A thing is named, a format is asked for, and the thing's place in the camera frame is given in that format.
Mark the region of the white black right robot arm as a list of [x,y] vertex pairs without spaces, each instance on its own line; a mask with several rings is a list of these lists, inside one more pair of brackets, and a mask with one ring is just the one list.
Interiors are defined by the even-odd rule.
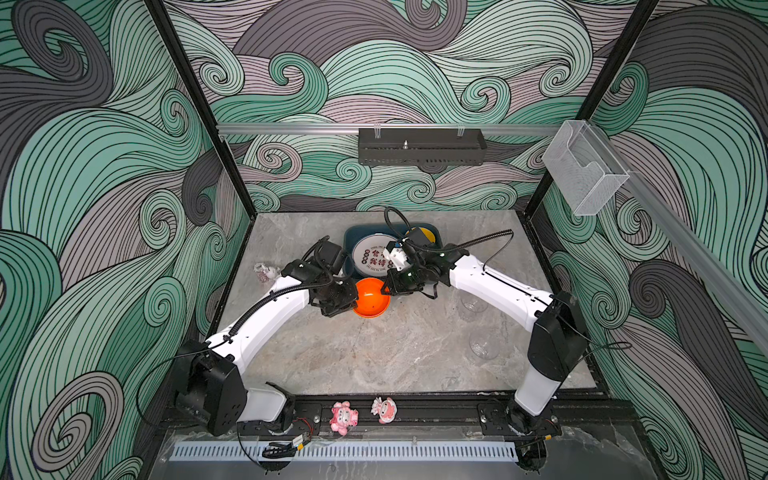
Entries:
[[472,246],[513,236],[507,229],[460,244],[437,246],[420,229],[413,228],[384,248],[384,259],[391,267],[381,293],[423,294],[427,286],[442,284],[477,297],[517,322],[529,333],[527,367],[508,411],[520,421],[537,420],[583,361],[589,338],[574,295],[526,285],[469,252]]

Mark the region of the white plate red green circles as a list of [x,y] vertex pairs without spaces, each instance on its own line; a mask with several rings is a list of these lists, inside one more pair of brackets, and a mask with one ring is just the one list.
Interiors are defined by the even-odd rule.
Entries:
[[394,240],[390,235],[371,234],[358,241],[352,250],[355,270],[363,277],[385,277],[392,263],[384,252]]

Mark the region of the orange shallow bowl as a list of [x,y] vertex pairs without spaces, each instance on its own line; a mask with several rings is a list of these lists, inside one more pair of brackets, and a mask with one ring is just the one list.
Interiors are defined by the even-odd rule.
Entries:
[[384,282],[379,278],[364,278],[356,283],[358,299],[353,311],[362,318],[382,315],[390,306],[391,297],[382,293]]

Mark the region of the yellow shallow bowl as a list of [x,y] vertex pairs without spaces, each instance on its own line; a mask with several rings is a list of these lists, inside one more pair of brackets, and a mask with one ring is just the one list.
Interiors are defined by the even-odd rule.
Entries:
[[410,227],[405,232],[404,238],[420,245],[426,245],[426,246],[436,245],[435,234],[431,230],[425,227],[420,227],[420,226]]

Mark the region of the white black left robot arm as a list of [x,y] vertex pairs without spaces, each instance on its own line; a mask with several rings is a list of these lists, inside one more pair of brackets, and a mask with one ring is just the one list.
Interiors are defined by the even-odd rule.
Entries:
[[288,430],[294,396],[270,382],[247,387],[243,376],[270,338],[304,308],[333,317],[357,306],[355,282],[341,275],[347,257],[340,245],[319,239],[235,322],[204,341],[186,342],[171,368],[176,409],[214,436],[247,423]]

